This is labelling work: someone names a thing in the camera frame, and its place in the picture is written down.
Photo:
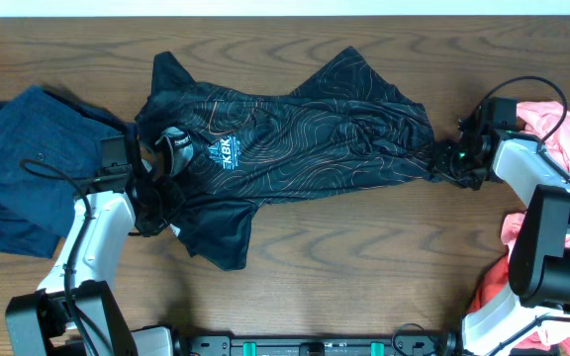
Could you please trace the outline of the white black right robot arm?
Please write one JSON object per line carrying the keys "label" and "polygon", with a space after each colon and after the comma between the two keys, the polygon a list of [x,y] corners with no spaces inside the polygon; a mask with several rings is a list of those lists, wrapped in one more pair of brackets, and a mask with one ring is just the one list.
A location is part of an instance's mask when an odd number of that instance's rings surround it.
{"label": "white black right robot arm", "polygon": [[570,112],[557,102],[484,100],[444,143],[432,171],[461,188],[511,187],[525,206],[508,216],[508,252],[485,276],[442,355],[570,350]]}

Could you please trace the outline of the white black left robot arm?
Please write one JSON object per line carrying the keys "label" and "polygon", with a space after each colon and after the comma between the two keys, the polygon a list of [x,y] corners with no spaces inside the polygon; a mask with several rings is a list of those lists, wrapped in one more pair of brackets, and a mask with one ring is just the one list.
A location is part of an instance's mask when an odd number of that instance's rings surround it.
{"label": "white black left robot arm", "polygon": [[112,292],[130,235],[151,236],[165,225],[161,198],[137,140],[101,141],[102,162],[92,178],[75,179],[24,159],[35,176],[68,183],[75,217],[64,245],[37,290],[11,299],[5,320],[16,355],[179,355],[181,341],[166,325],[128,327]]}

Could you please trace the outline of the black printed cycling jersey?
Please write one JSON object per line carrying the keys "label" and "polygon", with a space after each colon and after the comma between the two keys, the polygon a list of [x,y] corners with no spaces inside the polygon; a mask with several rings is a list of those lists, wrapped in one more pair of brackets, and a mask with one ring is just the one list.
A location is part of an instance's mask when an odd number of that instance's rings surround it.
{"label": "black printed cycling jersey", "polygon": [[159,53],[136,122],[182,192],[178,239],[225,271],[245,266],[261,207],[426,180],[434,144],[425,107],[353,47],[281,96],[196,81]]}

